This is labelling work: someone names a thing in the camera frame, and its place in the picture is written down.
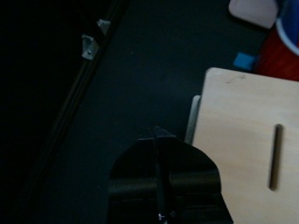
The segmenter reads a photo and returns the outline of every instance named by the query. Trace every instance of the wooden board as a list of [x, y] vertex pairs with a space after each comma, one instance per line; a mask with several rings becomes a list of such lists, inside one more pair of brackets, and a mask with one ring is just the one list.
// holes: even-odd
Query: wooden board
[[277, 21], [277, 0], [231, 0], [228, 11], [234, 17], [269, 29]]
[[[267, 187], [274, 128], [285, 125], [278, 188]], [[212, 68], [192, 145], [219, 167], [235, 223], [299, 223], [299, 82]]]

